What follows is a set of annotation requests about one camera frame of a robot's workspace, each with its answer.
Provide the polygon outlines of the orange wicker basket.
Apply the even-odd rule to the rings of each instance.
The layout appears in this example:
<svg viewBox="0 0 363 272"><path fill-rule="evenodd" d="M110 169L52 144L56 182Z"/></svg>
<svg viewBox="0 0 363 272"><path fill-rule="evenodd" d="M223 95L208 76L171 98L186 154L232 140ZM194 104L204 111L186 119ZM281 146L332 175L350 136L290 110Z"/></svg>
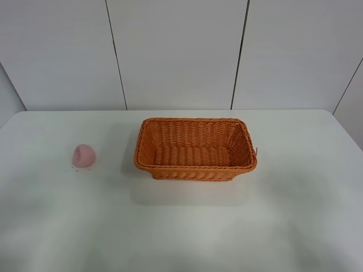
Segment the orange wicker basket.
<svg viewBox="0 0 363 272"><path fill-rule="evenodd" d="M148 118L142 122L135 166L156 180L230 181L253 171L257 153L236 118Z"/></svg>

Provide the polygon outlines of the pink peach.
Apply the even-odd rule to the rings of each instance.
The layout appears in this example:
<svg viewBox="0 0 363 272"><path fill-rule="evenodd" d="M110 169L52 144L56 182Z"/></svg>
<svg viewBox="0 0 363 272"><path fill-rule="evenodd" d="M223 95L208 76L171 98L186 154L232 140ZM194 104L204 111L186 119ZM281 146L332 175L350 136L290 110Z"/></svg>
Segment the pink peach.
<svg viewBox="0 0 363 272"><path fill-rule="evenodd" d="M96 161L95 151L86 144L78 145L73 153L72 163L77 168L87 168L92 166Z"/></svg>

